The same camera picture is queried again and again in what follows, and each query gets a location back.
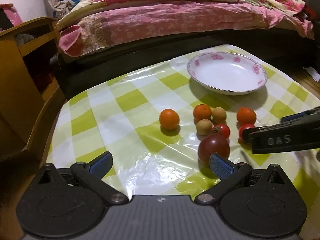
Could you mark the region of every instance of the checkered tablecloth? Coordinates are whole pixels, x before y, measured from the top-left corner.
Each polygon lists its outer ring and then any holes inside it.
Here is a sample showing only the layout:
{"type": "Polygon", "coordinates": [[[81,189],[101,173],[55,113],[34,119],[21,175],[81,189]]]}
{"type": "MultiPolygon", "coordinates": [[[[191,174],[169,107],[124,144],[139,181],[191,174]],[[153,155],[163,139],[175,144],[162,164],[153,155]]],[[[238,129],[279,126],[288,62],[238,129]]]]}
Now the checkered tablecloth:
{"type": "Polygon", "coordinates": [[[117,77],[90,88],[61,109],[47,162],[57,168],[77,161],[89,162],[104,151],[114,158],[103,181],[127,194],[189,194],[195,197],[219,180],[198,164],[193,108],[198,104],[221,106],[231,129],[230,160],[254,168],[278,163],[293,181],[308,208],[300,233],[304,239],[320,235],[320,162],[316,150],[253,155],[238,143],[236,112],[242,106],[255,110],[257,125],[272,125],[283,116],[319,106],[320,101],[290,77],[248,52],[222,45],[186,54],[117,77]],[[265,68],[266,86],[244,96],[210,92],[190,79],[189,59],[202,52],[231,51],[248,56],[265,68]],[[159,113],[174,109],[180,117],[178,133],[162,133],[159,113]]]}

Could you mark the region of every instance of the pink bedding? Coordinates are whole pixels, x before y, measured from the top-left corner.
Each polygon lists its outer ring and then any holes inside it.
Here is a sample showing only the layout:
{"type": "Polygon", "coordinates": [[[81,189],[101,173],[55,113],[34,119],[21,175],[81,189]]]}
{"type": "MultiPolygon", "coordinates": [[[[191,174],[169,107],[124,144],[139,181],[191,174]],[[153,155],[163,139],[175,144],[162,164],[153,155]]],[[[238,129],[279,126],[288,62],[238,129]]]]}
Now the pink bedding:
{"type": "Polygon", "coordinates": [[[222,29],[295,29],[313,39],[310,21],[250,3],[168,1],[119,8],[82,18],[61,32],[59,47],[72,57],[148,37],[222,29]]]}

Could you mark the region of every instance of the orange fruit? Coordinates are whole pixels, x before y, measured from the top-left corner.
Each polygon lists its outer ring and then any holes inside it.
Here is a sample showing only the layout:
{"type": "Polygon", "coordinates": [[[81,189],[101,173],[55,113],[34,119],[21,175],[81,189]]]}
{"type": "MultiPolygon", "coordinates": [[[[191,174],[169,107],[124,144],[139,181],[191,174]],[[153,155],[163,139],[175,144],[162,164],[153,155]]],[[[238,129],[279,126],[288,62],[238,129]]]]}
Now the orange fruit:
{"type": "Polygon", "coordinates": [[[211,119],[211,108],[207,105],[197,105],[195,109],[193,109],[193,117],[197,122],[203,119],[211,119]]]}
{"type": "Polygon", "coordinates": [[[257,115],[250,108],[241,107],[237,113],[237,120],[240,125],[244,125],[247,123],[254,124],[257,120],[257,115]]]}
{"type": "Polygon", "coordinates": [[[164,109],[159,115],[161,126],[167,130],[174,130],[178,127],[180,118],[172,109],[164,109]]]}

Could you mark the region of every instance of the red tomato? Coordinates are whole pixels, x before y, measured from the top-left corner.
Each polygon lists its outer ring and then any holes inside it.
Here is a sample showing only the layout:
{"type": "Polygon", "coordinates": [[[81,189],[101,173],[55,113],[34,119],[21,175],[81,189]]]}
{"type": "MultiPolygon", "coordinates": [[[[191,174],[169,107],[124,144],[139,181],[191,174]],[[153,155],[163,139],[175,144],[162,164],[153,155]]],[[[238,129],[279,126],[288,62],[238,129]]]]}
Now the red tomato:
{"type": "Polygon", "coordinates": [[[255,128],[255,126],[252,123],[247,123],[247,124],[244,124],[243,126],[241,126],[240,129],[239,129],[239,138],[240,138],[240,140],[243,141],[242,132],[245,129],[248,129],[248,128],[255,128]]]}
{"type": "Polygon", "coordinates": [[[223,123],[219,123],[213,127],[213,132],[220,133],[224,138],[228,139],[230,136],[230,128],[223,123]]]}

